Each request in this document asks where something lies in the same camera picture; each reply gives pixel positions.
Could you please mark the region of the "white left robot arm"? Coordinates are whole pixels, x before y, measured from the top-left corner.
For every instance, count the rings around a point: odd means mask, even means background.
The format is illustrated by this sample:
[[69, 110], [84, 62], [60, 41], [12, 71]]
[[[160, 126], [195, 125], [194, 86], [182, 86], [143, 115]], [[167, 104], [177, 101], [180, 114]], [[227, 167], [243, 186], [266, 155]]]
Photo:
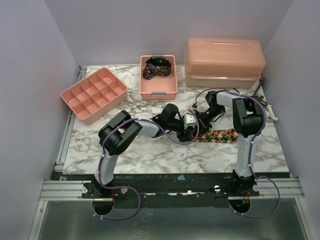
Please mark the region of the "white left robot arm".
[[133, 118], [122, 110], [98, 133], [102, 155], [94, 173], [97, 182], [93, 191], [101, 198], [110, 194], [117, 160], [136, 137], [158, 138], [166, 135], [174, 143], [188, 145], [196, 140], [199, 130], [199, 121], [192, 110], [181, 115], [178, 107], [171, 103], [151, 119]]

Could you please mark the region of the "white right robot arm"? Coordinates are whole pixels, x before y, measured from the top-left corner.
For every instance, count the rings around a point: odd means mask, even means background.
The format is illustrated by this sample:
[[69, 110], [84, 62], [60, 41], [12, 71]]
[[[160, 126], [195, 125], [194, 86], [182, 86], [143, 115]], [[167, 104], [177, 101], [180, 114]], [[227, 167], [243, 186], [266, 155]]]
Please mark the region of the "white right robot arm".
[[259, 135], [266, 125], [266, 111], [257, 98], [209, 88], [205, 100], [209, 108], [196, 114], [200, 121], [200, 134], [212, 128], [212, 122], [226, 108], [232, 109], [233, 128], [238, 134], [238, 150], [235, 167], [229, 183], [230, 191], [241, 196], [255, 184], [254, 158]]

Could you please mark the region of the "pink plastic basket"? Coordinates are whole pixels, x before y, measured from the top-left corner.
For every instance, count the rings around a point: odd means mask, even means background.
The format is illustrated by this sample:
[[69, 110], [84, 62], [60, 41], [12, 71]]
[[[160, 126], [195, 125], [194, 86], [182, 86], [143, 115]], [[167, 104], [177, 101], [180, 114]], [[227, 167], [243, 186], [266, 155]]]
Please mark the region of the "pink plastic basket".
[[[169, 76], [154, 76], [150, 80], [143, 78], [146, 61], [151, 57], [165, 58], [172, 65]], [[174, 100], [178, 92], [176, 59], [174, 55], [143, 55], [140, 58], [140, 94], [144, 101]]]

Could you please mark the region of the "dark floral tie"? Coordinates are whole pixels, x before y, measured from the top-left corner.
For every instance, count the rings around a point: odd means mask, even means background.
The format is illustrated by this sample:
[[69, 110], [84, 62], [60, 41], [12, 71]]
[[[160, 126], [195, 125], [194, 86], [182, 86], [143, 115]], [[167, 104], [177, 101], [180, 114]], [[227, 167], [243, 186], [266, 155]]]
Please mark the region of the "dark floral tie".
[[168, 77], [172, 71], [172, 64], [163, 57], [151, 57], [145, 62], [142, 76], [150, 80], [155, 76]]

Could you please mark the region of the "large pink storage box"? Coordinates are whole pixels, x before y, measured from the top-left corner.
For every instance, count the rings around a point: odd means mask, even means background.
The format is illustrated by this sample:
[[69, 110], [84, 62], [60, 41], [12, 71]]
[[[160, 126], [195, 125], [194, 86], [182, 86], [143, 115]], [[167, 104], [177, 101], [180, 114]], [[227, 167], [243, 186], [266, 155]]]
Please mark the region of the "large pink storage box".
[[265, 65], [258, 40], [190, 38], [184, 52], [185, 84], [248, 89], [261, 78]]

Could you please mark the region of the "white plastic fixture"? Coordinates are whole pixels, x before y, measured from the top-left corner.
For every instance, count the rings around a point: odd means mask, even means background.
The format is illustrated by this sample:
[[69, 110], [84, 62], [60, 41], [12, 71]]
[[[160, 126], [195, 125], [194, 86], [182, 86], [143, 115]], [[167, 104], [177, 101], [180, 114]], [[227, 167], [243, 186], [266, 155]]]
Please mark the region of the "white plastic fixture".
[[277, 122], [279, 119], [275, 116], [272, 106], [270, 104], [268, 104], [266, 106], [266, 117]]

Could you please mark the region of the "pink divided organizer tray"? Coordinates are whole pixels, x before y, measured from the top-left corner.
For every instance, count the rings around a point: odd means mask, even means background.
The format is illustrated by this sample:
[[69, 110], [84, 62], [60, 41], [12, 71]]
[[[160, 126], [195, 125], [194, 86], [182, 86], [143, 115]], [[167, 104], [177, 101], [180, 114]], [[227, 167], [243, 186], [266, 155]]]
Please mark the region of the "pink divided organizer tray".
[[103, 67], [61, 93], [61, 98], [86, 125], [92, 125], [128, 98], [128, 87]]

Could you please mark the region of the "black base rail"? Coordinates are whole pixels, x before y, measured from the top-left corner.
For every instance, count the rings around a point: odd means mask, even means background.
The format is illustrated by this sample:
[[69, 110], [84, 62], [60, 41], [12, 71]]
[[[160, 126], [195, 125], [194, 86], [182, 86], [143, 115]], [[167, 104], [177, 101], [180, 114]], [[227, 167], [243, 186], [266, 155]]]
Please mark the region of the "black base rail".
[[266, 174], [271, 179], [255, 180], [232, 189], [230, 173], [115, 174], [103, 188], [91, 174], [62, 175], [54, 172], [42, 196], [51, 201], [84, 201], [99, 212], [115, 209], [228, 208], [231, 201], [285, 198], [292, 186], [286, 172]]

